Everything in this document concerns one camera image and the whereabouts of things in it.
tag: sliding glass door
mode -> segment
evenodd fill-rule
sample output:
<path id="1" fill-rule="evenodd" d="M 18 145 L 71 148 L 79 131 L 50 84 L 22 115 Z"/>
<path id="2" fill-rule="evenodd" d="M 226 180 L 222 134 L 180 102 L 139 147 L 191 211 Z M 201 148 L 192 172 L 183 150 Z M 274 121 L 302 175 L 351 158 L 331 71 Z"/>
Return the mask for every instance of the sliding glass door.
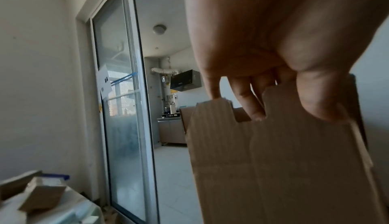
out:
<path id="1" fill-rule="evenodd" d="M 90 20 L 101 99 L 111 205 L 135 223 L 158 223 L 145 75 L 133 0 L 107 0 Z"/>

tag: ceiling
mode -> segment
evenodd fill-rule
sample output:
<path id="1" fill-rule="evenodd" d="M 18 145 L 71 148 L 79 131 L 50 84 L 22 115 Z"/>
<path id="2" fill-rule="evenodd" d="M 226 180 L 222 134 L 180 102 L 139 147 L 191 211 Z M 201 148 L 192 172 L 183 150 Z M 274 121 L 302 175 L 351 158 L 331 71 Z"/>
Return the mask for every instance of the ceiling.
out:
<path id="1" fill-rule="evenodd" d="M 135 2 L 144 57 L 164 57 L 190 46 L 184 0 Z M 163 35 L 153 33 L 153 27 L 158 24 L 167 27 Z"/>

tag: ceiling light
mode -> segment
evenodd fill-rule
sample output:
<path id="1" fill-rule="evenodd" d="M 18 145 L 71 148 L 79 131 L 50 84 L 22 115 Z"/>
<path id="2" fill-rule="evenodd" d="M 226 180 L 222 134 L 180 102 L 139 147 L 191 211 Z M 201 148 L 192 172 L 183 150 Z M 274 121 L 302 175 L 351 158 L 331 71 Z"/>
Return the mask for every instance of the ceiling light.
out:
<path id="1" fill-rule="evenodd" d="M 153 27 L 153 32 L 156 35 L 163 35 L 165 33 L 165 31 L 166 31 L 166 26 L 165 25 L 158 24 L 158 25 Z"/>

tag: hand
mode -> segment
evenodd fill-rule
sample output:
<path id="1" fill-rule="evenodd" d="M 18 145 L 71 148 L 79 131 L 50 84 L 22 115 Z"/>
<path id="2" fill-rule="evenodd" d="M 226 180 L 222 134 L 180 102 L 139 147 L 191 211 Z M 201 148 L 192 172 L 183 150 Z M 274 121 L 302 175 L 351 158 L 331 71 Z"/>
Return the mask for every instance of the hand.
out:
<path id="1" fill-rule="evenodd" d="M 337 95 L 389 12 L 389 0 L 185 0 L 194 55 L 210 98 L 220 78 L 248 115 L 262 119 L 261 94 L 296 79 L 312 115 L 343 118 Z"/>

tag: metal door frame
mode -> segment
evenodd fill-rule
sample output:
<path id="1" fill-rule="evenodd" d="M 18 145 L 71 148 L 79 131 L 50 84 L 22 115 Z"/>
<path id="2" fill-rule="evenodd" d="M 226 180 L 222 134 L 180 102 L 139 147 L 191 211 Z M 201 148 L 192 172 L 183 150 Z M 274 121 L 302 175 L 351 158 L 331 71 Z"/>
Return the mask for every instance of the metal door frame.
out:
<path id="1" fill-rule="evenodd" d="M 93 18 L 101 10 L 107 0 L 103 0 L 95 12 L 89 19 L 90 31 L 92 38 L 92 47 L 93 47 L 93 59 L 95 73 L 98 71 L 97 64 L 97 51 L 96 51 L 96 42 L 94 35 L 94 26 Z M 142 116 L 143 116 L 143 126 L 145 132 L 145 145 L 140 143 L 140 153 L 141 153 L 141 165 L 142 165 L 142 174 L 143 174 L 143 188 L 144 188 L 144 199 L 145 199 L 145 210 L 146 210 L 146 223 L 158 224 L 159 222 L 159 210 L 158 210 L 158 199 L 156 191 L 156 177 L 155 177 L 155 167 L 154 167 L 154 148 L 152 144 L 151 136 L 151 124 L 150 124 L 150 109 L 149 109 L 149 100 L 147 95 L 147 85 L 146 85 L 146 76 L 143 62 L 143 54 L 141 50 L 141 41 L 139 33 L 139 25 L 137 19 L 137 11 L 135 7 L 135 0 L 123 0 L 124 5 L 124 14 L 126 18 L 126 27 L 128 34 L 128 41 L 131 49 L 131 57 L 136 60 L 138 67 L 138 78 L 139 78 L 139 89 L 142 100 Z M 111 182 L 109 178 L 109 162 L 107 154 L 107 144 L 106 144 L 106 133 L 105 133 L 105 124 L 104 117 L 102 112 L 102 100 L 100 96 L 100 91 L 98 91 L 98 104 L 100 109 L 100 126 L 102 132 L 102 141 L 103 141 L 103 151 L 104 151 L 104 165 L 105 165 L 105 180 L 106 180 L 106 192 L 107 199 L 111 205 Z M 126 223 L 134 223 L 130 219 L 125 220 Z"/>

